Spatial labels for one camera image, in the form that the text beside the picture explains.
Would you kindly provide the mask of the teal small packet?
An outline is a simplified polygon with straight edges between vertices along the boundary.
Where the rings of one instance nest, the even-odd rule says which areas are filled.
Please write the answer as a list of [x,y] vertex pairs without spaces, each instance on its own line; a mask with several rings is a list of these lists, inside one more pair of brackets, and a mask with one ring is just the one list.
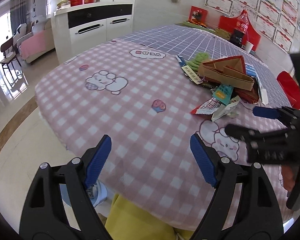
[[212,94],[212,97],[224,105],[228,105],[234,88],[229,85],[220,85]]

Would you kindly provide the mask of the red white snack wrapper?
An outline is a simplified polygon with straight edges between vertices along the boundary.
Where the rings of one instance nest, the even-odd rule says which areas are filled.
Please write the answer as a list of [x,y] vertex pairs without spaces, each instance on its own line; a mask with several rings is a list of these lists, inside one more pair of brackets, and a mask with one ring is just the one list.
[[221,106],[220,101],[218,101],[215,98],[211,98],[211,99],[207,100],[206,102],[204,102],[203,104],[201,104],[200,106],[193,109],[190,112],[190,114],[192,114],[192,115],[211,115],[211,114],[215,113],[215,111],[217,111],[217,109],[219,109],[220,106]]

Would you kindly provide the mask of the blue white medicine box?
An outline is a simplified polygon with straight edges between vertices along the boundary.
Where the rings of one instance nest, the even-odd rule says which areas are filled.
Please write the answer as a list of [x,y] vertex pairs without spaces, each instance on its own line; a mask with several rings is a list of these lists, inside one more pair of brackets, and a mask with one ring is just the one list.
[[246,74],[255,80],[255,83],[257,84],[258,95],[259,95],[259,98],[261,99],[261,102],[264,105],[267,105],[269,103],[267,90],[262,85],[261,80],[258,77],[258,74],[257,74],[254,66],[246,63],[245,70],[246,70]]

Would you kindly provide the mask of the brown red carton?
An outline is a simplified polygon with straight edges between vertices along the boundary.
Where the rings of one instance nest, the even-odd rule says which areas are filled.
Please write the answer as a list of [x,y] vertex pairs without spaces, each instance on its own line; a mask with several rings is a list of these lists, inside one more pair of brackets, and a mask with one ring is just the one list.
[[253,78],[246,74],[242,55],[202,62],[198,68],[198,75],[216,83],[247,91],[251,91],[254,86]]

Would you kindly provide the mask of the green leaf toy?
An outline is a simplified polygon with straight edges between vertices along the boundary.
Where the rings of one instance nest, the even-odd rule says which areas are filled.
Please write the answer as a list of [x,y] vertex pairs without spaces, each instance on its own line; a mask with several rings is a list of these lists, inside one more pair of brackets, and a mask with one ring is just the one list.
[[211,61],[210,55],[206,52],[199,52],[193,59],[186,61],[186,64],[194,71],[198,72],[201,63]]

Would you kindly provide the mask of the red plastic chair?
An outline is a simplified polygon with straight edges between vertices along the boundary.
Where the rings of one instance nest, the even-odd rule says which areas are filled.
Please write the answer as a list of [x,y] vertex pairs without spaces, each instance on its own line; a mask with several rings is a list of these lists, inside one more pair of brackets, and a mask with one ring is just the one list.
[[282,71],[276,79],[286,94],[291,106],[294,109],[300,110],[300,87],[296,81],[286,71]]

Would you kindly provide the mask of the white paper cup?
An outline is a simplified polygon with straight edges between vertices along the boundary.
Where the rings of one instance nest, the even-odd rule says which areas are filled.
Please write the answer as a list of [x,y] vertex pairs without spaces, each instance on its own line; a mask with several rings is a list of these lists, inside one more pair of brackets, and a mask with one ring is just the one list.
[[244,50],[247,52],[247,53],[250,53],[252,48],[253,48],[253,44],[249,41],[246,42],[245,46],[244,46]]

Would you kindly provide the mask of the pink checkered tablecloth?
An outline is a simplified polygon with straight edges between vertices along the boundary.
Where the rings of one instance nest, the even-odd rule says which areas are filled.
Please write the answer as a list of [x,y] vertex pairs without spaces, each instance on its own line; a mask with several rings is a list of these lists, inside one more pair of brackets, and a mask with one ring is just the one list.
[[192,83],[175,56],[119,39],[64,62],[38,82],[35,93],[43,118],[76,156],[105,134],[111,137],[103,183],[185,230],[198,226],[213,196],[190,150],[191,135],[245,164],[245,144],[228,137],[225,126],[281,128],[277,120],[254,116],[247,103],[235,107],[234,117],[214,122],[191,114],[211,92]]

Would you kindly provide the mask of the cola bottle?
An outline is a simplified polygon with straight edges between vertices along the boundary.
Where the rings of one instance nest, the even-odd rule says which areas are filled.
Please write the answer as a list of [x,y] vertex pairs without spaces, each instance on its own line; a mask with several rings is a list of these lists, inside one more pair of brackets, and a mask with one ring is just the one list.
[[241,14],[234,18],[234,30],[230,36],[230,43],[241,48],[244,35],[247,33],[249,27],[248,11],[243,9]]

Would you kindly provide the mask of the blue narrow sachet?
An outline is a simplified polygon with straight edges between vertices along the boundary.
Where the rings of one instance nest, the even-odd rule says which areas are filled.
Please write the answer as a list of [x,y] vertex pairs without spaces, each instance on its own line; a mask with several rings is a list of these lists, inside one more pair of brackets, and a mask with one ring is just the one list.
[[186,61],[184,60],[184,58],[182,56],[176,55],[175,57],[179,63],[179,66],[184,67],[187,65]]

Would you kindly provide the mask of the red framed picture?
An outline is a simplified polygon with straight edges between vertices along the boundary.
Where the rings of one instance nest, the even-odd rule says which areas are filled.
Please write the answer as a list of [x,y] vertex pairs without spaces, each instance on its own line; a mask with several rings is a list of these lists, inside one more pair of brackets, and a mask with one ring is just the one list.
[[188,21],[192,23],[204,23],[207,17],[208,11],[199,7],[192,6]]

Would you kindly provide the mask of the dark wooden chair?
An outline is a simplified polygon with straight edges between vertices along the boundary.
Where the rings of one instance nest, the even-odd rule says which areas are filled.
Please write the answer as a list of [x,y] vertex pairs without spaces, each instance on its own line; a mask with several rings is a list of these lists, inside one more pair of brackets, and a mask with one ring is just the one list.
[[12,68],[15,70],[13,65],[13,61],[17,61],[19,66],[21,66],[20,61],[17,58],[17,53],[15,50],[15,46],[13,44],[13,38],[8,39],[5,43],[3,43],[0,47],[0,51],[3,53],[4,58],[0,61],[3,70],[8,70],[11,73],[9,68],[9,64],[12,65]]

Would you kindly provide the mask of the pink blanket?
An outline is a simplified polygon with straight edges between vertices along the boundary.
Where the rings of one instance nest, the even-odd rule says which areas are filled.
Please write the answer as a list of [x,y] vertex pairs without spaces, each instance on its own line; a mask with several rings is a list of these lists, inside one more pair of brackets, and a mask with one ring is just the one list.
[[32,36],[23,37],[20,39],[18,48],[23,60],[29,57],[46,51],[46,31],[43,30]]

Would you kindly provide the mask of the beige sofa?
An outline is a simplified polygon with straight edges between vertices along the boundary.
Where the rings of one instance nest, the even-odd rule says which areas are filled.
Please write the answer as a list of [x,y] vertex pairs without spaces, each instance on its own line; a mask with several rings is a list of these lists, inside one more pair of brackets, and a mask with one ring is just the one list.
[[31,64],[42,55],[55,49],[51,19],[35,23],[28,34],[14,38],[13,41],[21,58]]

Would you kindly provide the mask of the red gift box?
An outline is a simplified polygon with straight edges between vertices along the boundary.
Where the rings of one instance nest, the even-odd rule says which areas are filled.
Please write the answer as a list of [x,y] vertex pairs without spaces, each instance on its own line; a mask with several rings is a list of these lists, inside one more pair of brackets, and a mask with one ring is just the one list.
[[95,0],[69,0],[69,1],[70,1],[70,5],[72,7],[78,6],[78,5],[83,5],[83,4],[90,4],[90,3],[95,2]]

